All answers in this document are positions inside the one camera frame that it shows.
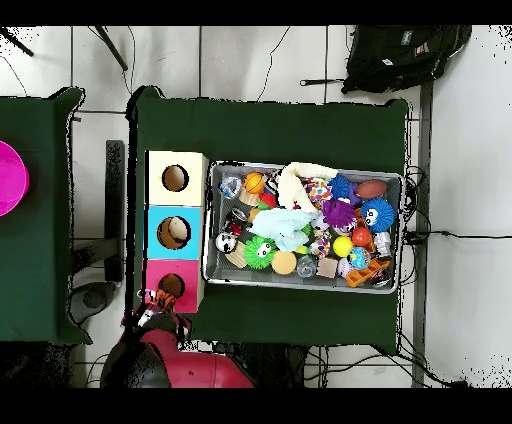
green plush monster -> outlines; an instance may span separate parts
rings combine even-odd
[[[247,265],[255,269],[263,269],[270,265],[277,247],[273,240],[254,236],[245,243],[244,256]]]

table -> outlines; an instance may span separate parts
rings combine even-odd
[[[156,87],[139,88],[127,111],[128,233],[135,233],[134,247],[127,234],[127,275],[134,276],[128,286],[134,284],[134,293],[140,286],[145,150],[196,151],[210,160],[307,161],[403,175],[406,114],[403,100],[386,106],[240,103],[164,99]],[[206,284],[199,312],[188,317],[200,340],[372,344],[392,354],[397,294]]]

ball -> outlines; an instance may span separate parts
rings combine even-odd
[[[368,246],[372,239],[372,234],[367,228],[357,227],[352,233],[352,243],[356,246]]]
[[[332,249],[340,258],[345,258],[354,247],[352,240],[347,236],[340,236],[332,244]]]
[[[245,176],[244,188],[250,194],[263,193],[265,189],[265,181],[263,175],[259,172],[250,172]]]

beige box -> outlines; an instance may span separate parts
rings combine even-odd
[[[208,159],[201,153],[149,151],[149,204],[203,206]]]

white plush toy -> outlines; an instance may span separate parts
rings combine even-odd
[[[306,190],[302,186],[299,177],[302,178],[323,178],[330,180],[338,174],[336,169],[326,166],[316,165],[314,163],[292,162],[286,165],[277,183],[277,201],[280,206],[286,209],[293,209],[295,203],[300,206],[304,212],[317,212]]]

